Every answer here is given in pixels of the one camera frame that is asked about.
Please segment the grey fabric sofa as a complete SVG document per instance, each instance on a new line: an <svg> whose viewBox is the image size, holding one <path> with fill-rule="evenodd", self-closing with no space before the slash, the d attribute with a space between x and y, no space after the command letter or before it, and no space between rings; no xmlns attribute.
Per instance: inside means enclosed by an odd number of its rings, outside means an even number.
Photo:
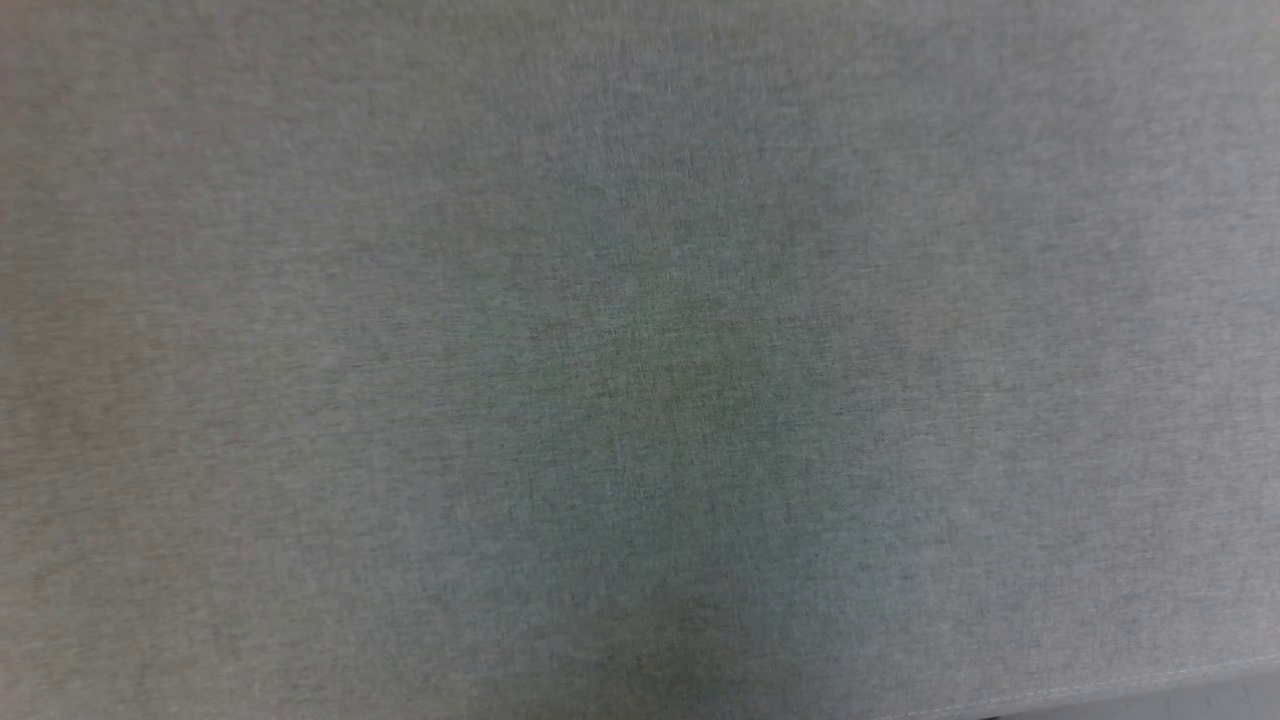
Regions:
<svg viewBox="0 0 1280 720"><path fill-rule="evenodd" d="M1280 0L0 0L0 720L1280 670Z"/></svg>

